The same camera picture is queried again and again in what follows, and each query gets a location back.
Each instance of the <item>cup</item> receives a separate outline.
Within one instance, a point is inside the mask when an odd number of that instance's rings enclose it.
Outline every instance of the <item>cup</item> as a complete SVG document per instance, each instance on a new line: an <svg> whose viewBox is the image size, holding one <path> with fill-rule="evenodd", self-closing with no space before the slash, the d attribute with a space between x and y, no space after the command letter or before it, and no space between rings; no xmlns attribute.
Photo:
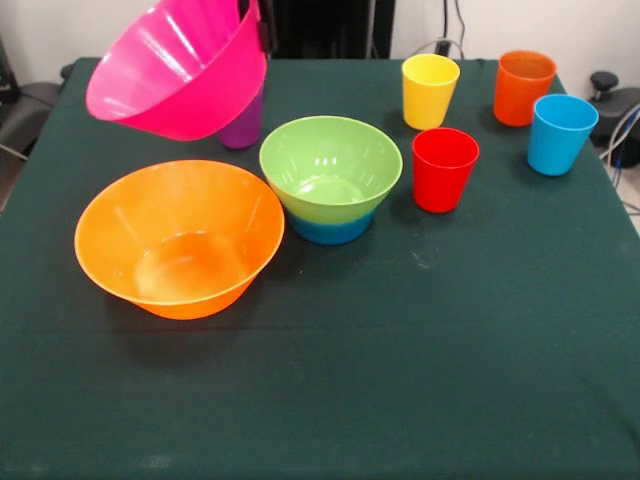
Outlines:
<svg viewBox="0 0 640 480"><path fill-rule="evenodd" d="M598 123L598 111L581 98L556 94L540 98L534 114L529 165L543 175L564 175Z"/></svg>
<svg viewBox="0 0 640 480"><path fill-rule="evenodd" d="M431 213L454 210L480 147L471 135L455 128L435 128L413 140L413 197Z"/></svg>
<svg viewBox="0 0 640 480"><path fill-rule="evenodd" d="M264 87L249 106L226 127L218 131L218 140L227 148L247 148L254 145L262 132Z"/></svg>
<svg viewBox="0 0 640 480"><path fill-rule="evenodd" d="M404 121L416 130L442 125L460 67L450 58L432 53L415 55L402 64Z"/></svg>
<svg viewBox="0 0 640 480"><path fill-rule="evenodd" d="M505 53L498 63L493 113L510 127L524 127L533 120L533 104L545 95L556 64L537 52L515 50Z"/></svg>

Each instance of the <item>cup rim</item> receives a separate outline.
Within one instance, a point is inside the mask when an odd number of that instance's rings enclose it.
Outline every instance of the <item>cup rim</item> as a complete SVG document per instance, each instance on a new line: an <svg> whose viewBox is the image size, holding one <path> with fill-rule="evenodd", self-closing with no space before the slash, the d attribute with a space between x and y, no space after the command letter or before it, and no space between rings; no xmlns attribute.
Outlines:
<svg viewBox="0 0 640 480"><path fill-rule="evenodd" d="M409 75L407 73L406 70L406 66L407 64L411 61L411 60L415 60L416 58L434 58L434 59L438 59L444 63L448 63L448 64L453 64L456 67L456 74L454 76L454 78L452 78L451 80L447 80L446 82L421 82L420 80L417 80L416 78L414 78L414 76ZM402 74L408 79L411 80L414 83L417 83L418 85L424 85L424 86L429 86L429 87L441 87L444 85L450 85L454 82L457 82L458 79L460 78L460 65L458 65L456 62L454 62L453 60L451 60L449 57L443 57L442 55L436 55L435 53L420 53L418 55L412 55L411 57L407 58L404 62L402 62Z"/></svg>
<svg viewBox="0 0 640 480"><path fill-rule="evenodd" d="M508 55L523 54L523 53L532 54L539 57L540 59L544 59L545 61L548 61L549 63L551 63L551 65L553 65L553 72L550 75L547 75L545 77L531 78L531 77L524 77L522 75L517 75L504 66L503 61ZM540 81L553 79L553 77L555 77L556 73L558 72L558 65L556 65L556 62L554 62L551 57L549 57L548 55L545 55L544 53L536 52L535 50L510 50L508 52L505 52L500 56L500 59L498 60L498 66L500 67L500 69L502 69L504 73L511 75L512 77L516 77L519 80L523 80L525 82L540 82Z"/></svg>
<svg viewBox="0 0 640 480"><path fill-rule="evenodd" d="M420 138L421 136L425 135L425 134L429 134L430 132L434 132L434 131L451 131L451 132L455 132L456 134L462 135L463 137L470 139L473 142L473 145L475 146L475 153L473 155L473 158L471 160L469 160L467 163L464 163L462 165L456 165L456 166L446 166L446 165L438 165L436 163L430 162L428 160L425 160L424 158L422 158L422 156L420 154L418 154L416 152L416 141L418 140L418 138ZM466 168L470 165L473 165L474 163L476 163L478 161L478 158L480 157L480 144L478 144L478 141L473 138L470 134L468 134L467 132L460 130L458 128L452 128L452 127L437 127L437 128L432 128L430 130L424 130L422 132L420 132L418 135L415 136L415 138L413 139L413 142L411 142L411 150L414 154L414 158L417 159L418 161L422 162L422 163L426 163L427 165L431 165L432 167L436 167L436 168L442 168L444 170L458 170L460 168Z"/></svg>
<svg viewBox="0 0 640 480"><path fill-rule="evenodd" d="M572 127L563 127L562 125L557 125L553 122L550 122L549 120L547 120L546 118L544 118L540 113L538 113L538 106L541 102L544 101L553 101L553 99L555 98L568 98L570 99L572 102L574 103L579 103L581 105L585 105L587 106L591 112L594 114L594 121L587 124L584 127L580 127L580 128L572 128ZM535 118L540 119L541 122L544 122L545 124L553 127L553 128L557 128L558 130L564 130L567 132L582 132L585 130L591 130L593 127L596 126L596 124L598 123L598 121L600 120L600 115L598 114L598 110L596 110L596 108L591 105L591 103L587 102L586 100L580 98L580 97L576 97L575 95L568 95L566 93L552 93L549 95L544 95L542 97L540 97L538 100L536 100L536 102L533 104L533 113L535 114Z"/></svg>

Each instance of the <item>blue cup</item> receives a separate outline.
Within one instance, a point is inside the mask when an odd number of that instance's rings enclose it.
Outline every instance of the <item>blue cup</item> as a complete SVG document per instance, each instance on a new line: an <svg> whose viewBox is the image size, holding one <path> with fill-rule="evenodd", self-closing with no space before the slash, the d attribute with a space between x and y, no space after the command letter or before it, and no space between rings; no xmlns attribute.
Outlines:
<svg viewBox="0 0 640 480"><path fill-rule="evenodd" d="M529 166L543 175L564 175L598 123L598 112L589 102L562 94L540 97L533 112Z"/></svg>

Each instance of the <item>black knob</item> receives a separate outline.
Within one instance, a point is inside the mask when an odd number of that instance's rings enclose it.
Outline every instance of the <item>black knob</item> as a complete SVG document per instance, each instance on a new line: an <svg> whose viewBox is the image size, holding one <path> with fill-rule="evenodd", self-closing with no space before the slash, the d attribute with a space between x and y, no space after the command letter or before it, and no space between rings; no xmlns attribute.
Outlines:
<svg viewBox="0 0 640 480"><path fill-rule="evenodd" d="M591 83L593 88L595 88L600 93L606 93L611 90L613 87L618 85L618 77L611 72L595 72L591 75Z"/></svg>

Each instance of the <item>bowl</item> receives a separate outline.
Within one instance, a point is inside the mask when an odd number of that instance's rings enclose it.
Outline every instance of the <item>bowl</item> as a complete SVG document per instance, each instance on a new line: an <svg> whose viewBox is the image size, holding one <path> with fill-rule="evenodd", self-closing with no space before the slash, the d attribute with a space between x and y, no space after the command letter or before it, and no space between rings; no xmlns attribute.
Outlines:
<svg viewBox="0 0 640 480"><path fill-rule="evenodd" d="M258 95L267 62L257 0L162 0L109 49L86 94L89 112L174 140L209 136Z"/></svg>
<svg viewBox="0 0 640 480"><path fill-rule="evenodd" d="M75 233L80 266L99 287L156 315L206 317L231 305L275 254L284 213L255 175L180 160L103 190Z"/></svg>
<svg viewBox="0 0 640 480"><path fill-rule="evenodd" d="M383 132L346 117L305 117L265 139L260 166L293 229L324 245L364 233L402 173L402 155Z"/></svg>

